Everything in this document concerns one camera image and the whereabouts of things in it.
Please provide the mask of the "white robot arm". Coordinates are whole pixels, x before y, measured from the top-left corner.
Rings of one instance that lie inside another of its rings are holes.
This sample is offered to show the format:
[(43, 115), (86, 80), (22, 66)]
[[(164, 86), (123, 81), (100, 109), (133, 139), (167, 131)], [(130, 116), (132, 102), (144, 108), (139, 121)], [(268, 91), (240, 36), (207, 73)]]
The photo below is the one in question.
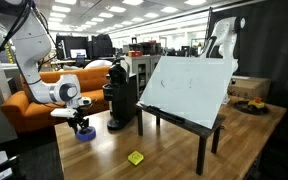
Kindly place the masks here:
[(38, 104), (64, 102), (65, 107), (56, 108), (51, 115), (66, 118), (75, 131), (88, 129), (81, 108), (91, 105), (92, 101), (82, 96), (78, 77), (64, 74), (55, 83), (46, 83), (41, 79), (38, 61), (49, 54), (51, 40), (47, 23), (34, 0), (0, 0), (0, 23), (7, 30), (0, 44), (0, 53), (7, 42), (13, 42), (16, 65), (33, 101)]

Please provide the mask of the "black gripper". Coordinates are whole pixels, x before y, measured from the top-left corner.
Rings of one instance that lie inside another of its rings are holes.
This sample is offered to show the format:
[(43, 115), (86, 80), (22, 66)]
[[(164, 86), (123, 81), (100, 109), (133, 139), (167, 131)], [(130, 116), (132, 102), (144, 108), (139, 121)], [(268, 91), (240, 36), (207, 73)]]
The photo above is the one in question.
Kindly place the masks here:
[(67, 122), (68, 125), (74, 130), (77, 130), (78, 126), (80, 126), (81, 129), (85, 129), (88, 125), (86, 119), (81, 113), (75, 113), (73, 118), (67, 119)]

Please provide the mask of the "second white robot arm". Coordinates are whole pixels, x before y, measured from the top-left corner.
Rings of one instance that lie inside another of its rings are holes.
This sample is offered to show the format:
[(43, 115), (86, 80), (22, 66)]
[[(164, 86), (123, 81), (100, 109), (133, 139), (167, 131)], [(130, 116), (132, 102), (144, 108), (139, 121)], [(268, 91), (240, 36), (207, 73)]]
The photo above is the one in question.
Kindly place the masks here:
[(207, 39), (200, 58), (209, 58), (213, 49), (218, 46), (218, 53), (224, 60), (231, 60), (233, 72), (238, 69), (238, 60), (234, 58), (234, 49), (238, 33), (245, 27), (246, 19), (228, 17), (215, 23), (211, 37)]

